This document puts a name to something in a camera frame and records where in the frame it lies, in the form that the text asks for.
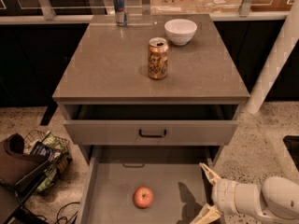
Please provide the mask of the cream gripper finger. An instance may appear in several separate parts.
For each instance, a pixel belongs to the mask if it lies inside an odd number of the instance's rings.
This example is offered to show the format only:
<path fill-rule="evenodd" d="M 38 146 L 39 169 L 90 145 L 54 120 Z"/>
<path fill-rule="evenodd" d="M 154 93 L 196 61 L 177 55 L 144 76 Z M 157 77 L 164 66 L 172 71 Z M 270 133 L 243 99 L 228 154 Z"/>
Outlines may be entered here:
<path fill-rule="evenodd" d="M 219 219 L 221 215 L 222 212 L 215 205 L 206 203 L 190 224 L 211 224 Z"/>
<path fill-rule="evenodd" d="M 215 186 L 221 180 L 221 178 L 212 169 L 210 169 L 206 164 L 200 162 L 199 165 L 203 169 L 208 182 L 212 186 Z"/>

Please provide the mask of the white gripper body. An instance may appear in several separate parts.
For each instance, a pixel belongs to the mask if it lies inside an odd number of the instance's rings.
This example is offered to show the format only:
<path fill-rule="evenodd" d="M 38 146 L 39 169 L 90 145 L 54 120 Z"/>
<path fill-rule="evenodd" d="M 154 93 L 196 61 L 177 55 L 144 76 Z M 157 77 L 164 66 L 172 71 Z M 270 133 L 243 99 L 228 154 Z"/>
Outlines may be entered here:
<path fill-rule="evenodd" d="M 212 201 L 224 215 L 239 215 L 245 186 L 236 181 L 221 179 L 213 186 Z"/>

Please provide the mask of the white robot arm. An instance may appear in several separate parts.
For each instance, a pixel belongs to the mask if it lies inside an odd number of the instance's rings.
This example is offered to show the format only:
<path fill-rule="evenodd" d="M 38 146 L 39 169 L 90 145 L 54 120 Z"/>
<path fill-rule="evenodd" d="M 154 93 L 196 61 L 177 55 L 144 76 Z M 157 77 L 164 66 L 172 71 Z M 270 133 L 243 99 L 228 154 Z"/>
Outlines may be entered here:
<path fill-rule="evenodd" d="M 211 224 L 222 215 L 247 215 L 263 224 L 299 224 L 299 185 L 271 176 L 263 184 L 244 184 L 220 178 L 199 163 L 212 185 L 213 205 L 206 203 L 190 224 Z"/>

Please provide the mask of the brown robot base part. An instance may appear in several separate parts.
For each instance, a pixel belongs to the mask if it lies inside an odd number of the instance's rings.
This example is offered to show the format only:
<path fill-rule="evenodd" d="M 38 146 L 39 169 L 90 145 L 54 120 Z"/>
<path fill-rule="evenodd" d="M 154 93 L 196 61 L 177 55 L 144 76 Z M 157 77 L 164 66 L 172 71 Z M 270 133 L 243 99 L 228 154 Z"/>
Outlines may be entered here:
<path fill-rule="evenodd" d="M 45 179 L 49 160 L 24 153 L 25 142 L 14 133 L 0 143 L 0 223 L 48 224 L 24 208 L 25 202 Z"/>

